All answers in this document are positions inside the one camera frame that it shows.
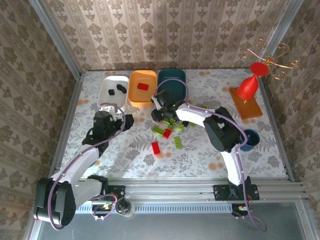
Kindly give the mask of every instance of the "damask wallpaper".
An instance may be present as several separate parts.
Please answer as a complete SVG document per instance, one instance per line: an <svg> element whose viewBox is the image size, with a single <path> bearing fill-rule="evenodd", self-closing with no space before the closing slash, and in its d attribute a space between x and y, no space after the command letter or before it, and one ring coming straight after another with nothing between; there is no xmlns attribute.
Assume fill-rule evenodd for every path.
<svg viewBox="0 0 320 240"><path fill-rule="evenodd" d="M305 0L283 42L292 48L281 61L300 61L284 81L268 79L266 87L285 140L293 172L305 182L320 226L320 1Z"/></svg>
<svg viewBox="0 0 320 240"><path fill-rule="evenodd" d="M79 69L249 67L288 0L43 0Z"/></svg>
<svg viewBox="0 0 320 240"><path fill-rule="evenodd" d="M23 237L75 80L26 0L0 0L0 239Z"/></svg>

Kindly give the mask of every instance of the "red block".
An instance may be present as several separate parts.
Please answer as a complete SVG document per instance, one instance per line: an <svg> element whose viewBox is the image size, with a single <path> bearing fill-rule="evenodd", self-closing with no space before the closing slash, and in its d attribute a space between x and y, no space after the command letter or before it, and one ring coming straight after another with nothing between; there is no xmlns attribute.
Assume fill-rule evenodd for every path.
<svg viewBox="0 0 320 240"><path fill-rule="evenodd" d="M168 139L170 137L171 133L172 133L172 131L169 128L167 128L165 130L164 134L162 135L162 137Z"/></svg>
<svg viewBox="0 0 320 240"><path fill-rule="evenodd" d="M152 144L152 149L153 149L153 153L154 155L159 155L161 154L160 148L159 148L159 144L157 141L154 141Z"/></svg>
<svg viewBox="0 0 320 240"><path fill-rule="evenodd" d="M149 88L149 85L148 85L148 84L144 84L144 83L138 83L137 88L138 88L138 89L141 89L141 90L147 91L148 88Z"/></svg>

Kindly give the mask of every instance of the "plastic cup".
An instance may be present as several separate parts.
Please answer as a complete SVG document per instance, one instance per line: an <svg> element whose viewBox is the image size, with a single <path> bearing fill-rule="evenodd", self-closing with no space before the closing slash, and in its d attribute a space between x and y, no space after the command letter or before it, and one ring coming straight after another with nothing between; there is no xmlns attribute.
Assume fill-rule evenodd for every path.
<svg viewBox="0 0 320 240"><path fill-rule="evenodd" d="M258 143L260 142L260 136L255 130L252 129L246 129L244 130L244 133L246 134L248 141L245 145L240 147L240 149L244 152L248 152L251 149L253 149L256 145L258 145ZM241 135L240 140L243 143L245 140L244 136Z"/></svg>

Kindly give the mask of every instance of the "table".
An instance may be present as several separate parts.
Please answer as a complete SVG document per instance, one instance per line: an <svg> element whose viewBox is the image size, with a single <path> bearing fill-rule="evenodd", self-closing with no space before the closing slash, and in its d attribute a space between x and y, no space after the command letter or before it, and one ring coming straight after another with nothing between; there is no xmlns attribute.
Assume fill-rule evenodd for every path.
<svg viewBox="0 0 320 240"><path fill-rule="evenodd" d="M109 75L130 76L132 71L86 72L82 90L68 136L62 165L65 165L81 146L87 131L93 126L98 111L97 101L103 79ZM260 143L249 152L241 152L247 173L257 178L287 178L260 89L255 98L261 108L261 117L241 120L229 88L238 87L252 76L249 69L185 70L189 87L189 102L204 104L209 109L225 107L243 129L253 129L260 135ZM153 126L166 128L151 118L150 108L129 105L126 114L134 117L133 127L110 142L95 165L83 175L109 178L226 178L227 169L221 154L211 145L207 133L200 126L188 126L182 132L174 131L169 139L152 132ZM176 149L173 137L179 136L183 149ZM161 155L154 156L151 142L158 141Z"/></svg>

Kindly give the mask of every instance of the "purple cable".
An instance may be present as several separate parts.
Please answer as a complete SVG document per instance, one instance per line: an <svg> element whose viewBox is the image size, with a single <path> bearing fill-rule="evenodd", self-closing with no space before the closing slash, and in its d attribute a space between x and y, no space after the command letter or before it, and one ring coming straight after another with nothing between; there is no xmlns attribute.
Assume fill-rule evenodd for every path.
<svg viewBox="0 0 320 240"><path fill-rule="evenodd" d="M96 200L96 199L100 199L100 198L104 198L104 197L113 197L114 198L114 205L112 206L111 210L103 216L104 218L107 218L116 208L116 204L118 201L117 196L113 195L113 194L104 194L104 195L94 196L94 197L90 198L90 200ZM98 210L98 208L94 210L94 213L93 213L94 217L96 216L97 210Z"/></svg>
<svg viewBox="0 0 320 240"><path fill-rule="evenodd" d="M115 137L117 137L122 131L123 129L125 128L125 125L126 125L126 116L125 116L125 113L124 111L122 111L122 109L120 107L118 107L116 104L111 104L111 103L108 103L108 102L104 102L102 104L100 104L100 106L98 106L99 108L101 106L112 106L112 107L115 107L116 109L118 109L121 114L122 114L122 118L123 118L123 124L120 128L120 130L112 137L106 139L106 140L103 140L101 142L98 142L97 144L95 145L92 145L88 148L86 148L85 150L83 150L82 152L80 152L78 155L76 155L73 160L65 167L65 169L62 171L62 173L60 174L60 176L55 180L55 182L53 183L51 189L50 189L50 192L49 192L49 196L48 196L48 204L47 204L47 208L48 208L48 215L49 215L49 219L50 219L50 223L51 223L51 226L55 229L55 230L61 230L63 229L64 227L63 226L57 226L55 223L54 223L54 218L53 218L53 215L52 215L52 210L51 210L51 202L52 202L52 197L53 197L53 194L54 194L54 190L58 184L58 182L60 181L60 179L63 177L63 175L68 171L68 169L78 160L78 158L80 158L80 156L82 156L83 154L85 154L86 152L88 152L89 150L95 148L95 147L98 147L100 146L101 144L104 144L106 142L109 142L110 140L114 139Z"/></svg>
<svg viewBox="0 0 320 240"><path fill-rule="evenodd" d="M157 94L158 88L159 88L162 84L164 84L165 82L167 82L167 81L178 81L178 82L184 84L184 86L185 86L185 98L184 98L184 100L185 100L185 104L189 107L189 104L187 103L187 98L188 98L188 94L189 94L188 86L187 86L187 84L186 84L185 82L183 82L183 81L181 81L180 79L177 79L177 78L168 78L168 79L164 80L163 82L161 82L161 83L157 86L157 88L156 88L155 93L154 93L153 96L155 96L155 95ZM204 111L204 112L205 112L205 111L210 112L211 114L213 114L213 115L215 115L215 116L217 116L217 117L219 117L219 118L222 118L222 119L228 121L229 123L231 123L232 125L234 125L234 126L240 131L240 133L243 135L243 137L244 137L243 143L241 143L240 145L238 145L238 146L235 147L235 158L236 158L236 161L237 161L238 166L239 166L239 168L240 168L241 182L242 182L242 187L243 187L244 203L245 203L245 207L246 207L247 212L248 212L248 216L250 217L251 222L253 223L253 225L254 225L257 229L259 229L260 231L266 232L266 231L268 230L266 223L265 223L262 219L260 219L260 218L258 218L258 217L256 217L256 216L252 216L252 215L251 215L251 212L249 211L249 204L248 204L248 199L247 199L247 195L246 195L246 184L245 184L244 168L243 168L243 166L242 166L242 163L241 163L241 160L240 160L240 157L239 157L239 148L241 148L242 146L244 146L244 145L247 143L247 141L248 141L248 137L247 137L246 133L241 129L241 127L240 127L235 121L231 120L230 118L228 118L228 117L226 117L226 116L224 116L224 115L215 113L214 111L210 111L210 110L203 110L203 111ZM256 219L256 220L258 220L259 222L261 222L261 223L263 224L264 229L260 228L260 227L256 224L256 222L254 221L254 219Z"/></svg>

